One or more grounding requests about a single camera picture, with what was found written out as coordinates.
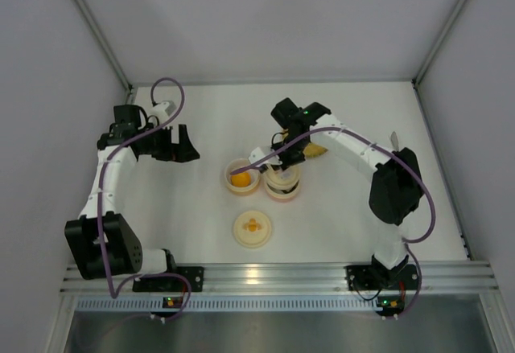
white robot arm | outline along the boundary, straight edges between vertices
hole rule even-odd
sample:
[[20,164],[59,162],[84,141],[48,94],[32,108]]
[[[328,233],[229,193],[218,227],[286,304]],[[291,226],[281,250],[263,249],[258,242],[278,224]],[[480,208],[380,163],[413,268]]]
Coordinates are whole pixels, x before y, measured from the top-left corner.
[[[398,225],[418,207],[422,197],[420,186],[393,159],[393,150],[373,144],[342,124],[331,111],[313,103],[298,108],[290,99],[279,102],[272,117],[287,130],[282,142],[271,147],[258,147],[249,156],[260,170],[272,166],[285,170],[304,161],[303,150],[311,142],[353,165],[371,183],[369,206],[383,222],[379,226],[379,241],[374,249],[372,265],[377,268],[378,280],[391,283],[407,263],[408,256]],[[394,154],[401,158],[418,176],[417,158],[405,148]]]
[[[111,275],[152,274],[173,271],[175,262],[166,249],[142,248],[122,215],[128,181],[140,155],[166,162],[190,162],[200,157],[191,144],[185,125],[179,125],[179,143],[171,142],[171,127],[160,125],[175,111],[170,101],[149,111],[137,105],[114,107],[115,122],[97,142],[97,174],[88,200],[77,220],[66,223],[64,234],[84,279],[106,277],[98,220],[101,218],[105,253]],[[130,145],[120,147],[124,142]]]

bracket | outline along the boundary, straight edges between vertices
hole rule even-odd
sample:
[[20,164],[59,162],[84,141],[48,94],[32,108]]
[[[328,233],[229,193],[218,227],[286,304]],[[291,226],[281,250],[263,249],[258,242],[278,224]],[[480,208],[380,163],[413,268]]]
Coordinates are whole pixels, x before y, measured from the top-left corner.
[[[192,286],[192,293],[201,293],[204,286],[204,267],[202,266],[177,266],[174,273],[185,277]],[[135,293],[181,293],[184,289],[182,281],[175,278],[142,277],[134,281],[132,291]]]
[[378,291],[379,289],[400,290],[399,282],[406,290],[416,290],[418,274],[415,265],[406,265],[395,277],[395,283],[388,288],[381,287],[373,274],[371,265],[349,265],[345,267],[348,288],[351,291]]

small orange ball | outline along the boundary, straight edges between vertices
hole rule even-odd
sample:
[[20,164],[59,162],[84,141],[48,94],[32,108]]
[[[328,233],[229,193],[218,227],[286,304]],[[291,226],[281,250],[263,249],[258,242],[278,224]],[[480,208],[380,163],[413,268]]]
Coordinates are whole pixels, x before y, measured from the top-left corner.
[[231,184],[238,188],[248,187],[252,182],[249,172],[241,172],[240,174],[231,175]]

white table surface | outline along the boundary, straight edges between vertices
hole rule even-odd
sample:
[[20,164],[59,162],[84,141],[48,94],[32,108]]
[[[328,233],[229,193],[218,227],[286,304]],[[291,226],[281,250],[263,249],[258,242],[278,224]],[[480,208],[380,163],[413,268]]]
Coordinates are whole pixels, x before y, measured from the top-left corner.
[[[179,91],[160,87],[156,100],[175,100]],[[225,165],[270,142],[279,126],[270,116],[290,97],[298,106],[326,105],[350,128],[383,146],[398,134],[400,146],[418,156],[422,178],[435,200],[436,229],[413,246],[421,261],[466,259],[463,243],[409,83],[243,84],[186,87],[186,104],[176,123],[187,124],[200,160],[187,164],[141,156],[123,214],[144,248],[168,248],[179,263],[274,263],[369,261],[377,219],[368,207],[370,185],[343,160],[327,153],[302,167],[302,190],[289,203],[276,203],[261,187],[236,197],[221,183]],[[150,108],[150,88],[134,102]],[[259,210],[274,233],[259,249],[240,246],[233,221]],[[402,231],[415,238],[430,220],[427,201],[405,218]]]

white wall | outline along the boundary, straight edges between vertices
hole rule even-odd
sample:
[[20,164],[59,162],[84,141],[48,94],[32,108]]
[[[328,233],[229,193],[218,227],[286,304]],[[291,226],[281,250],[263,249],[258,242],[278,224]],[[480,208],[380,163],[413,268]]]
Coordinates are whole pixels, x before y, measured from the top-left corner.
[[70,0],[0,0],[0,346],[44,349],[117,82]]
[[88,0],[133,83],[410,80],[456,0]]
[[472,0],[421,95],[472,251],[515,320],[515,0]]

